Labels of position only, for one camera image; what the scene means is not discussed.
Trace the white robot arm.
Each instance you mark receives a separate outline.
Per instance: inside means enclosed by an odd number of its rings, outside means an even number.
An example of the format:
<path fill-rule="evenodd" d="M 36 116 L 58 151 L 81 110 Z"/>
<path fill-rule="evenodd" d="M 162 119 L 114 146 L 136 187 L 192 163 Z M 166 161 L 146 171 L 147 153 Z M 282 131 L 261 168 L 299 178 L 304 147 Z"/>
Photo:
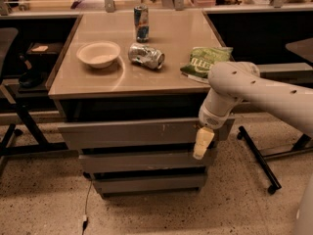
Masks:
<path fill-rule="evenodd" d="M 283 156 L 313 150 L 313 91 L 310 88 L 269 80 L 260 76 L 256 65 L 247 62 L 222 62 L 208 72 L 209 92 L 204 99 L 197 132 L 194 157 L 201 159 L 213 139 L 213 131 L 221 128 L 233 108 L 242 101 L 278 118 L 302 133 Z"/>

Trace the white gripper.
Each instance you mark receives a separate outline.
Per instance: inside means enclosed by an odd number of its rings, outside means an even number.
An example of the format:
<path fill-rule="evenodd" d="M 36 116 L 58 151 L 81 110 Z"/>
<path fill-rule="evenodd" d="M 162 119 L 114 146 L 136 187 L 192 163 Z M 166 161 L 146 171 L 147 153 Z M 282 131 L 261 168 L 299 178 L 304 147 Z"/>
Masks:
<path fill-rule="evenodd" d="M 221 128 L 229 115 L 218 116 L 210 112 L 205 105 L 201 105 L 199 111 L 200 124 L 202 127 L 198 130 L 196 135 L 196 143 L 194 145 L 193 157 L 201 160 L 206 153 L 208 146 L 214 138 L 214 131 L 212 129 Z"/>

